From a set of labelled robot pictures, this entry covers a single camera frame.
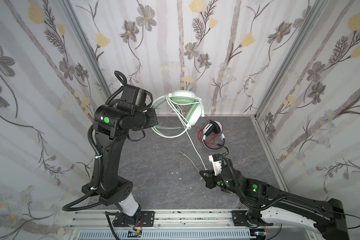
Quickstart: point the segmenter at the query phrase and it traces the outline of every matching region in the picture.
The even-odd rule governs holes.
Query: headphones
[[[205,138],[207,136],[209,136],[212,132],[215,133],[215,134],[219,134],[221,132],[221,130],[223,129],[223,126],[221,125],[220,122],[218,121],[211,121],[210,120],[210,123],[208,123],[204,128],[203,128],[203,140],[202,140],[202,143],[203,143],[203,146],[210,150],[210,151],[217,151],[217,150],[220,150],[221,148],[223,148],[224,144],[225,144],[225,136],[224,134],[222,133],[220,138],[221,140],[223,141],[222,144],[218,144],[217,148],[211,148],[211,147],[208,147],[207,144],[205,143]]]
[[[199,119],[200,116],[204,117],[204,106],[202,104],[202,99],[197,97],[193,92],[187,90],[178,90],[173,93],[167,93],[164,96],[157,98],[152,103],[152,108],[155,110],[165,101],[167,101],[168,105],[172,108],[172,110],[177,114],[177,117],[180,119],[182,123],[182,127],[166,127],[156,125],[152,127],[154,132],[162,137],[174,138],[179,137],[184,134],[187,130],[191,129]],[[184,105],[191,105],[189,108],[187,115],[184,117],[182,114],[181,107]],[[184,128],[184,131],[176,136],[167,136],[162,134],[158,129],[179,129]]]

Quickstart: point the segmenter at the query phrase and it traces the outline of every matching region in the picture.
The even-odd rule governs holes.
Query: wallpapered wall
[[[314,1],[71,0],[111,91],[120,70],[154,98],[179,89],[206,113],[254,113]],[[159,114],[170,113],[169,109]]]
[[[258,120],[294,193],[360,216],[360,0],[329,2]]]
[[[57,1],[0,1],[0,239],[62,239],[106,99]]]

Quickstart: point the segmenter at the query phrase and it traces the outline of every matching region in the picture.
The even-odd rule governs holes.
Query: gray marble tabletop
[[[197,127],[204,127],[209,120],[222,123],[226,137],[225,146],[235,169],[244,177],[258,179],[278,187],[274,173],[261,146],[259,137],[249,117],[204,117]],[[177,117],[159,117],[159,124],[180,126]],[[216,152],[203,147],[197,139],[199,129],[189,130],[193,143],[207,169],[212,169],[208,156]],[[134,183],[133,195],[142,209],[232,209],[241,206],[237,196],[222,192],[220,188],[208,189],[195,167],[178,153],[183,151],[202,170],[203,165],[187,136],[168,139],[145,130],[146,137],[139,142],[126,140],[120,157],[119,175]],[[178,130],[166,130],[173,134]],[[141,132],[131,132],[131,138],[140,138]],[[98,201],[91,197],[89,203]],[[117,209],[115,205],[97,206],[93,209]]]

